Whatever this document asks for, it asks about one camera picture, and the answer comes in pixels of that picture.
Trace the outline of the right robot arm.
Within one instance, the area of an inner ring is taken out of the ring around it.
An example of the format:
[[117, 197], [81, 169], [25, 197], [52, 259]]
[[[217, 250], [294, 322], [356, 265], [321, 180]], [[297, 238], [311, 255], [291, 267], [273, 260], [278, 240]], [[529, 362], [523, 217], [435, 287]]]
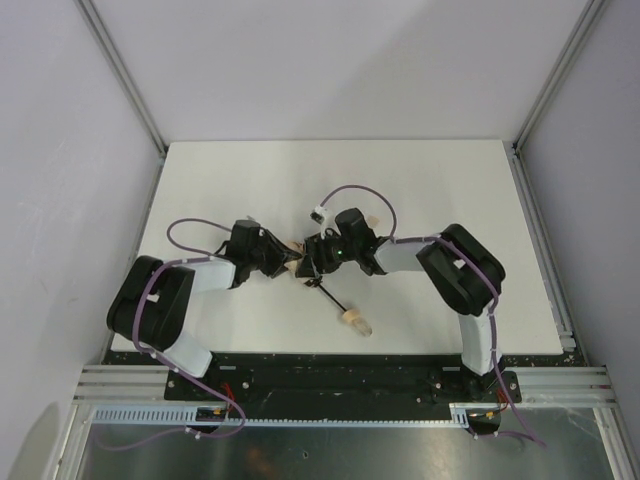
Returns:
[[500, 381], [495, 310], [506, 271], [466, 228], [451, 224], [435, 236], [378, 236], [357, 208], [340, 212], [334, 223], [304, 240], [301, 258], [289, 264], [296, 278], [318, 287], [347, 262], [368, 276], [425, 272], [458, 315], [463, 347], [458, 391], [478, 400]]

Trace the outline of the beige folding umbrella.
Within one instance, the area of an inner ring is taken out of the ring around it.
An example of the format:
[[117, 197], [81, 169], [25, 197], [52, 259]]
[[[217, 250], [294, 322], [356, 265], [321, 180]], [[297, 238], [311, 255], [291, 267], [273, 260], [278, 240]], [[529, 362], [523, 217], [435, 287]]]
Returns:
[[[336, 217], [333, 216], [331, 227], [327, 230], [325, 237], [338, 238], [340, 267], [345, 263], [355, 262], [361, 271], [368, 276], [382, 274], [381, 267], [374, 259], [374, 253], [381, 245], [383, 238], [375, 234], [359, 209], [350, 208], [340, 212]], [[289, 242], [287, 246], [303, 255], [304, 241], [302, 243]], [[359, 310], [347, 308], [323, 285], [324, 277], [329, 274], [316, 278], [297, 278], [295, 272], [299, 262], [300, 260], [286, 265], [291, 275], [304, 286], [320, 290], [341, 311], [341, 320], [344, 324], [363, 337], [371, 336], [373, 330]]]

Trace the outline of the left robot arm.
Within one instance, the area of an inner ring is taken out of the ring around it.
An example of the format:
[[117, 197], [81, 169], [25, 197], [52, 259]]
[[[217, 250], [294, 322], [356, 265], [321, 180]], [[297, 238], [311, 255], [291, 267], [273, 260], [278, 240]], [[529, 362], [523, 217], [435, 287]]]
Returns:
[[239, 287], [254, 271], [275, 278], [302, 258], [253, 220], [238, 220], [214, 252], [172, 261], [143, 255], [131, 266], [113, 300], [107, 327], [136, 349], [191, 377], [205, 376], [211, 351], [185, 329], [191, 299]]

